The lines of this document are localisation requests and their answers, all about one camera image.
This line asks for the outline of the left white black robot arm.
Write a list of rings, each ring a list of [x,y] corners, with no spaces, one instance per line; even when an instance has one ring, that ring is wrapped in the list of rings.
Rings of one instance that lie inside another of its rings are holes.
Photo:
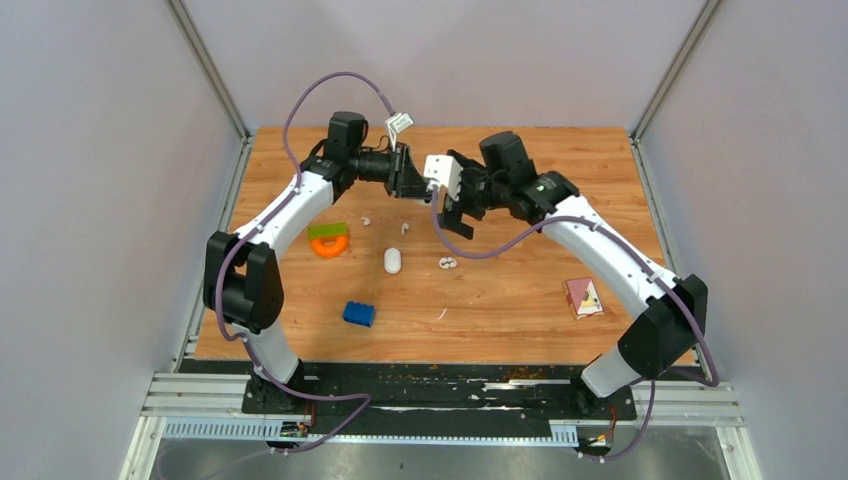
[[[331,116],[327,134],[305,160],[296,162],[289,185],[255,218],[228,233],[217,231],[205,251],[203,303],[213,311],[221,335],[240,342],[254,374],[269,383],[268,400],[283,413],[306,400],[303,365],[280,322],[284,289],[279,263],[312,220],[355,182],[382,184],[394,198],[422,200],[426,182],[399,134],[411,127],[407,113],[385,122],[388,144],[365,146],[369,123],[348,111]]]

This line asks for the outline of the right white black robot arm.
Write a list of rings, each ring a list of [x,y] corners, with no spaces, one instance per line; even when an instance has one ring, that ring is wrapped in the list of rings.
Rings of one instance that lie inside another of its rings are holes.
[[[611,289],[632,318],[614,346],[590,362],[571,390],[571,403],[584,417],[596,417],[611,395],[636,381],[655,380],[688,350],[704,347],[708,288],[695,274],[682,278],[654,263],[620,235],[562,174],[539,173],[522,139],[512,131],[479,144],[477,162],[455,151],[430,155],[423,176],[433,196],[443,194],[436,214],[440,236],[466,239],[477,220],[505,208],[566,248]]]

